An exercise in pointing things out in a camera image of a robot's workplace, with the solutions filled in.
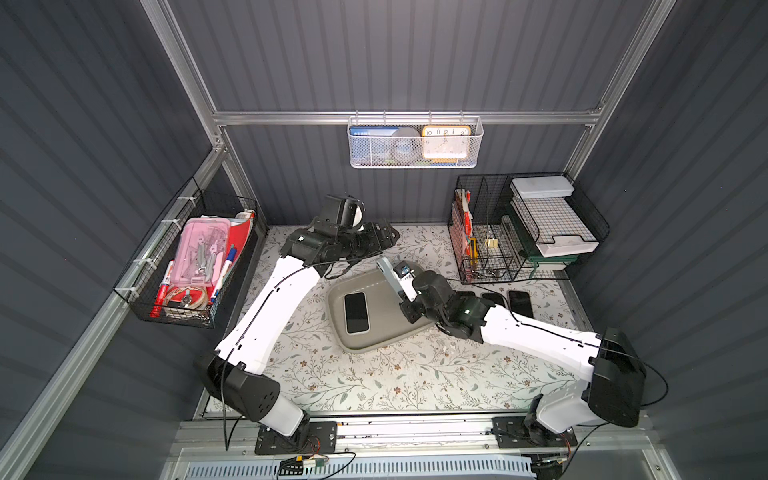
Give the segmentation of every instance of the black wire basket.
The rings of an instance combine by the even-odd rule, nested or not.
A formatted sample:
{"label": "black wire basket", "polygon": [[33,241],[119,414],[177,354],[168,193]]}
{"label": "black wire basket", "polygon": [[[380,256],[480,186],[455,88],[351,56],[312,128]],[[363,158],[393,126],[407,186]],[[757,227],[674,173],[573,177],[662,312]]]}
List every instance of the black wire basket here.
{"label": "black wire basket", "polygon": [[[543,257],[537,245],[544,243],[531,212],[520,201],[512,180],[517,177],[565,176],[562,172],[531,174],[460,175],[456,190],[471,192],[468,202],[472,214],[472,237],[466,235],[465,220],[456,203],[448,220],[459,278],[464,284],[503,283],[516,280],[567,280],[565,267],[583,263],[590,254]],[[602,242],[610,231],[607,222],[592,202],[574,185],[574,192],[565,201],[596,238]],[[497,240],[489,246],[486,240]],[[475,243],[477,248],[468,248]]]}
{"label": "black wire basket", "polygon": [[[191,309],[155,303],[157,290],[160,288],[168,263],[176,255],[176,249],[181,238],[180,234],[187,220],[203,215],[235,218],[235,215],[246,209],[258,211],[255,200],[208,190],[197,190],[192,197],[187,199],[176,219],[171,221],[173,225],[170,225],[163,234],[152,254],[146,260],[141,260],[141,270],[132,286],[115,285],[114,291],[128,303],[131,310],[141,320],[212,329],[219,314],[225,312],[224,315],[226,316],[231,313],[232,305],[237,301],[239,290],[237,287],[245,281],[248,270],[247,264],[253,256],[257,244],[257,233],[253,228],[212,305],[206,305],[202,309]],[[135,258],[140,250],[141,248],[137,249],[132,258]],[[126,265],[123,274],[134,262],[136,260],[132,260]]]}

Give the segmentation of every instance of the gray plastic tray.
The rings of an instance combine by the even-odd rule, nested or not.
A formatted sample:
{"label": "gray plastic tray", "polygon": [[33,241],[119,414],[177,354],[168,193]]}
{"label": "gray plastic tray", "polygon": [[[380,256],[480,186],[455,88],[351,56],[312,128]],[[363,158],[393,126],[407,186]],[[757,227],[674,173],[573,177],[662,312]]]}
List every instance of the gray plastic tray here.
{"label": "gray plastic tray", "polygon": [[[415,265],[415,267],[418,271],[422,271],[420,266]],[[366,295],[370,330],[366,333],[349,335],[346,332],[344,296],[358,292]],[[420,318],[416,323],[408,323],[400,312],[400,301],[400,297],[387,283],[384,274],[375,268],[336,284],[326,297],[326,315],[331,319],[333,331],[345,351],[365,353],[408,338],[433,324],[433,321],[425,317]]]}

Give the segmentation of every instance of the gray corrugated wall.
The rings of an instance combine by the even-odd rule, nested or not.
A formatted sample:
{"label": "gray corrugated wall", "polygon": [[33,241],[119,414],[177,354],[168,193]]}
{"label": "gray corrugated wall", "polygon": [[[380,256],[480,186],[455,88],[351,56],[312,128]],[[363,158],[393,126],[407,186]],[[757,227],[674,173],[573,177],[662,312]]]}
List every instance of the gray corrugated wall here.
{"label": "gray corrugated wall", "polygon": [[[581,110],[597,106],[648,2],[172,0],[218,110]],[[356,170],[343,127],[231,127],[272,224],[325,194],[370,219],[445,221],[461,173],[562,170],[582,127],[485,126],[472,170]]]}
{"label": "gray corrugated wall", "polygon": [[218,110],[581,110],[638,0],[172,0]]}
{"label": "gray corrugated wall", "polygon": [[[209,150],[138,3],[0,2],[0,442]],[[211,335],[126,320],[28,477],[150,478]]]}
{"label": "gray corrugated wall", "polygon": [[678,2],[578,178],[611,235],[574,285],[669,380],[650,413],[684,478],[768,468],[766,25],[766,2]]}

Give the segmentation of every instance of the air vent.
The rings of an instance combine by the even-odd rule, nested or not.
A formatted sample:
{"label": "air vent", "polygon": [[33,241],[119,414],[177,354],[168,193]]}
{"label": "air vent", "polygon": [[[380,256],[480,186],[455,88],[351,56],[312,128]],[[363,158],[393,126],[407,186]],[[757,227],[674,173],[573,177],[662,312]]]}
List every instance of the air vent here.
{"label": "air vent", "polygon": [[[292,480],[322,478],[337,472],[349,460],[333,457],[322,468],[305,468],[303,475],[291,475]],[[273,480],[278,460],[243,460],[229,462],[190,462],[188,479],[205,480]],[[393,478],[500,475],[507,478],[536,478],[531,473],[531,460],[514,455],[420,455],[388,458],[361,458],[352,462],[334,478]]]}

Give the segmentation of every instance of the red marker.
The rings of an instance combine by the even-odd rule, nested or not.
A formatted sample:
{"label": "red marker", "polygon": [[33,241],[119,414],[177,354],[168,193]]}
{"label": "red marker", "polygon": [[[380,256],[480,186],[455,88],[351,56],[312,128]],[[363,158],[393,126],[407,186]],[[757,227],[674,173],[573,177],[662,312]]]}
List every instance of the red marker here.
{"label": "red marker", "polygon": [[170,287],[170,271],[174,269],[174,261],[171,260],[168,262],[168,268],[165,270],[165,276],[163,277],[163,283],[160,284],[160,289],[157,291],[157,298],[154,299],[154,307],[152,307],[152,311],[150,312],[149,316],[152,318],[158,318],[160,316],[160,311],[163,307],[160,305],[163,303],[163,300],[165,300],[165,295],[168,293],[168,287]]}

